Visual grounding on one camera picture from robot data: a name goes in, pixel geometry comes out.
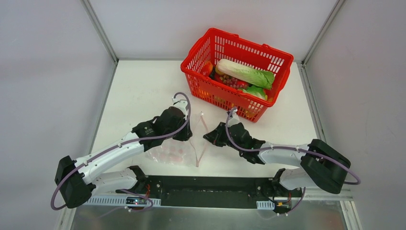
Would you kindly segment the napa cabbage toy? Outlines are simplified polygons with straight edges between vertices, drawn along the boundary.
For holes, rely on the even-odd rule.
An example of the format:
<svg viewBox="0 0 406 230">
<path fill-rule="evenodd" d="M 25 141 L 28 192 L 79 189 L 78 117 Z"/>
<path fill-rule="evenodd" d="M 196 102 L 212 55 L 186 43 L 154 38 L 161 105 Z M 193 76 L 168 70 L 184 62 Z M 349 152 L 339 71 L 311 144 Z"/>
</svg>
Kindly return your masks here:
<svg viewBox="0 0 406 230">
<path fill-rule="evenodd" d="M 274 73 L 271 71 L 255 69 L 228 59 L 219 60 L 216 68 L 221 73 L 266 90 L 270 90 L 272 88 L 272 84 L 275 80 Z"/>
</svg>

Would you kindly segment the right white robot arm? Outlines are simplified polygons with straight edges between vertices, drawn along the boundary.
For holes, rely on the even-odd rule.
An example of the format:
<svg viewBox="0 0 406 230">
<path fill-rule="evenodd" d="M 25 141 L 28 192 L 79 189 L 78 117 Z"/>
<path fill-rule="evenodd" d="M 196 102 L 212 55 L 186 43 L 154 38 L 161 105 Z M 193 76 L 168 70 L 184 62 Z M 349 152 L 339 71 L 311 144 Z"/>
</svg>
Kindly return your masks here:
<svg viewBox="0 0 406 230">
<path fill-rule="evenodd" d="M 302 187 L 315 187 L 339 194 L 345 183 L 351 162 L 320 139 L 299 146 L 275 146 L 253 138 L 242 123 L 227 127 L 224 122 L 203 136 L 209 143 L 229 146 L 252 164 L 283 164 L 271 179 L 275 195 L 284 196 Z"/>
</svg>

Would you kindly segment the clear zip top bag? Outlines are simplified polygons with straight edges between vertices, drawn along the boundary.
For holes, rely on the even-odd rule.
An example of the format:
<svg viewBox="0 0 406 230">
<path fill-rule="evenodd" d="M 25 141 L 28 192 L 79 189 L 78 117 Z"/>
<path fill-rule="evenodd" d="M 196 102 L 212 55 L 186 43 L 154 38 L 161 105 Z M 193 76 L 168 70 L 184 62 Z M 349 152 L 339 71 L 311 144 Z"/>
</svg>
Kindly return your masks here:
<svg viewBox="0 0 406 230">
<path fill-rule="evenodd" d="M 193 136 L 189 140 L 168 139 L 146 152 L 145 157 L 156 163 L 198 168 L 208 148 L 207 141 L 201 137 L 208 131 L 202 111 L 191 117 L 191 128 Z"/>
</svg>

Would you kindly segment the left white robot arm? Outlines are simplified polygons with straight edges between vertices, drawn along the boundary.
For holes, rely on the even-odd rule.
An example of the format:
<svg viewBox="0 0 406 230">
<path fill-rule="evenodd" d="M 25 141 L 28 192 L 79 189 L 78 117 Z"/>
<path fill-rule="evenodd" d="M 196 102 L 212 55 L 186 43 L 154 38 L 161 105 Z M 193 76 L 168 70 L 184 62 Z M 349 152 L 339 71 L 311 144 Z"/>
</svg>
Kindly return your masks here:
<svg viewBox="0 0 406 230">
<path fill-rule="evenodd" d="M 98 153 L 73 160 L 65 156 L 59 160 L 55 183 L 57 185 L 51 198 L 51 208 L 60 193 L 63 207 L 76 208 L 87 202 L 98 192 L 130 189 L 135 194 L 145 190 L 145 179 L 137 176 L 133 167 L 120 172 L 107 170 L 135 155 L 162 145 L 167 139 L 187 141 L 192 136 L 190 130 L 190 106 L 184 101 L 175 103 L 164 110 L 160 116 L 141 122 L 133 127 L 120 140 Z"/>
</svg>

